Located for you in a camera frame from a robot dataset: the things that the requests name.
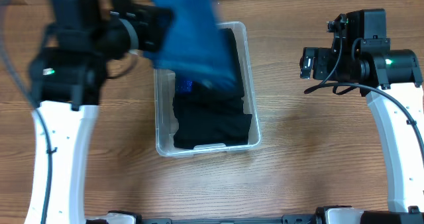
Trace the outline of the clear plastic storage container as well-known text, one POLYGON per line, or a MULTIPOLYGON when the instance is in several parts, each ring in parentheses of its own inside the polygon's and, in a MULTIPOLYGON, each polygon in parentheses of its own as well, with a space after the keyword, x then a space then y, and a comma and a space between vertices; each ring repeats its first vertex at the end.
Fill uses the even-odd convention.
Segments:
POLYGON ((156 150, 161 156, 238 152, 261 143, 246 27, 232 21, 219 28, 229 38, 239 90, 219 93, 172 71, 156 70, 156 150))

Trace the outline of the blue denim towel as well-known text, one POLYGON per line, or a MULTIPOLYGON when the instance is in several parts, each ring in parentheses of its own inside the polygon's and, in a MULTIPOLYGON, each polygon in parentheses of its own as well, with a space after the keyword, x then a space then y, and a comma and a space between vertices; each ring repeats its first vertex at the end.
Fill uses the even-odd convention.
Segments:
POLYGON ((207 87, 232 90, 237 84, 229 45, 217 26, 213 0, 152 0, 174 18, 157 52, 144 52, 156 69, 207 87))

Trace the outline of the blue green sequin cloth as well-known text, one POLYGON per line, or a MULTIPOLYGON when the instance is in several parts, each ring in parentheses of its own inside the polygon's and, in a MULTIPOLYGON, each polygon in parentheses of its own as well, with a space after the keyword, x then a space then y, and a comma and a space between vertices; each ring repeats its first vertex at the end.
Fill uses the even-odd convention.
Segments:
POLYGON ((191 93, 193 82, 191 80, 176 79, 175 92, 176 93, 191 93))

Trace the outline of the black cloth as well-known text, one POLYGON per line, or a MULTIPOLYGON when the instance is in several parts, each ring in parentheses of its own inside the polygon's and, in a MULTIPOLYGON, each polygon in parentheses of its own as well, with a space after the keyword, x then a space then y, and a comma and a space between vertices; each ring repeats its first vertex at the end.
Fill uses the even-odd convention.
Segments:
POLYGON ((219 31, 224 36, 224 38, 227 41, 230 53, 231 53, 231 59, 232 59, 232 69, 235 73, 236 78, 236 85, 234 90, 234 96, 237 96, 239 98, 244 97, 244 84, 242 80, 242 74, 240 71, 240 62, 238 57, 238 50, 237 50, 237 42, 235 39, 235 35, 233 33, 233 30, 231 28, 220 28, 219 31))
POLYGON ((191 93, 175 93, 174 116, 178 129, 174 146, 193 150, 197 145, 248 142, 252 115, 244 112, 244 101, 229 91, 208 89, 193 83, 191 93))

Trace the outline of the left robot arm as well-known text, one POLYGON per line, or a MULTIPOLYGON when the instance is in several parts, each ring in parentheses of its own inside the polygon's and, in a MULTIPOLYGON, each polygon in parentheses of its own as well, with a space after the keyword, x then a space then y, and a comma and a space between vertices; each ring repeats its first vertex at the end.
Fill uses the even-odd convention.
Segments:
POLYGON ((84 188, 89 143, 107 63, 129 52, 157 52, 174 18, 170 9, 111 0, 50 0, 55 17, 29 67, 36 135, 27 223, 137 223, 136 215, 87 217, 84 188))

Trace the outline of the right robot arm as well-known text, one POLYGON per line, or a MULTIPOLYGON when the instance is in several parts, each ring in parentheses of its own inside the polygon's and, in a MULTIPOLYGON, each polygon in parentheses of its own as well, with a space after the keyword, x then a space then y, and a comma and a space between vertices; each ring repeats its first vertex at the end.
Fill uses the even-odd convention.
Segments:
POLYGON ((423 222, 423 76, 416 54, 394 50, 386 12, 363 9, 328 22, 330 48, 306 47, 300 77, 317 80, 306 89, 329 87, 335 95, 358 90, 372 112, 386 166, 388 209, 318 207, 312 223, 423 222))

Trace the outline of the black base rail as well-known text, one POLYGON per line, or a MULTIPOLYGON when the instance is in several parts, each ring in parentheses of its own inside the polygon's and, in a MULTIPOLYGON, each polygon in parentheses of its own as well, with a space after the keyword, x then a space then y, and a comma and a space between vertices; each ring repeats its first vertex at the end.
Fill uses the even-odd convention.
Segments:
POLYGON ((142 224, 314 224, 317 221, 314 214, 285 214, 281 217, 250 217, 235 219, 184 219, 169 218, 145 219, 142 224))

